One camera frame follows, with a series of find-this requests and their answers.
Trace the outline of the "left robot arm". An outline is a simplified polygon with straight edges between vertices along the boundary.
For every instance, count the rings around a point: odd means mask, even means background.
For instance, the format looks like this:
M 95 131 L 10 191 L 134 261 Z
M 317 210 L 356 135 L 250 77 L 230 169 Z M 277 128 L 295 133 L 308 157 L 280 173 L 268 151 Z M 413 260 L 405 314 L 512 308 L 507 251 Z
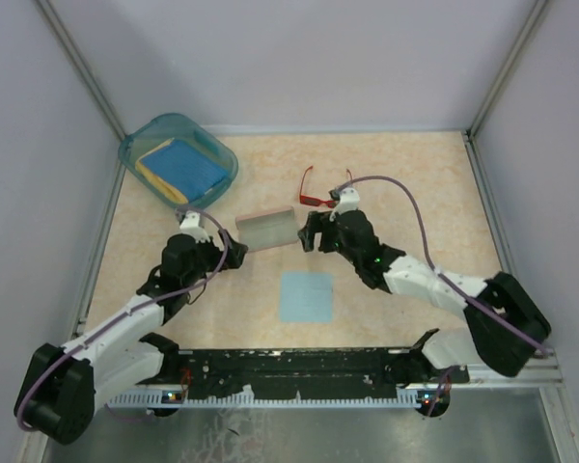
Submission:
M 239 268 L 248 252 L 226 230 L 211 236 L 171 236 L 160 263 L 128 302 L 96 328 L 32 355 L 14 405 L 18 426 L 63 445 L 77 440 L 112 398 L 147 381 L 175 380 L 179 346 L 159 334 L 190 302 L 190 293 L 219 272 Z

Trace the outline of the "light blue cleaning cloth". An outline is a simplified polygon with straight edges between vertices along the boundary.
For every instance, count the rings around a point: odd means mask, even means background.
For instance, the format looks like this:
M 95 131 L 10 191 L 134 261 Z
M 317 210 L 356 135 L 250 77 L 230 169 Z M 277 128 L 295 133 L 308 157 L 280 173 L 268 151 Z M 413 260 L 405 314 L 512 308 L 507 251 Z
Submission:
M 281 278 L 279 317 L 284 323 L 330 323 L 333 276 L 321 272 L 285 272 Z

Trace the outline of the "pink glasses case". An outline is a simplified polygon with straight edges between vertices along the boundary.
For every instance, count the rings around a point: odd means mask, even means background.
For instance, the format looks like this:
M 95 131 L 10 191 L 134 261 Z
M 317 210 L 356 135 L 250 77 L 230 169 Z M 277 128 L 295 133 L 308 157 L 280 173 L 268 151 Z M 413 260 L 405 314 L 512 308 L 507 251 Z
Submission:
M 235 218 L 238 241 L 249 253 L 286 246 L 298 240 L 298 224 L 293 206 L 254 212 Z

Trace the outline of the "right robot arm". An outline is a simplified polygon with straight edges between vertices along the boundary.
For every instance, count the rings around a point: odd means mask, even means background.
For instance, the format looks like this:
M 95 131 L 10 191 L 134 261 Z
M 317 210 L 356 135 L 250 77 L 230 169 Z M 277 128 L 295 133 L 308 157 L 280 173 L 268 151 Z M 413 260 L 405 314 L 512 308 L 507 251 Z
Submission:
M 369 288 L 414 297 L 465 320 L 466 335 L 433 334 L 411 359 L 413 373 L 434 381 L 447 367 L 482 361 L 514 377 L 551 333 L 551 325 L 510 274 L 487 279 L 431 269 L 379 240 L 361 210 L 310 212 L 298 238 L 306 252 L 337 253 Z

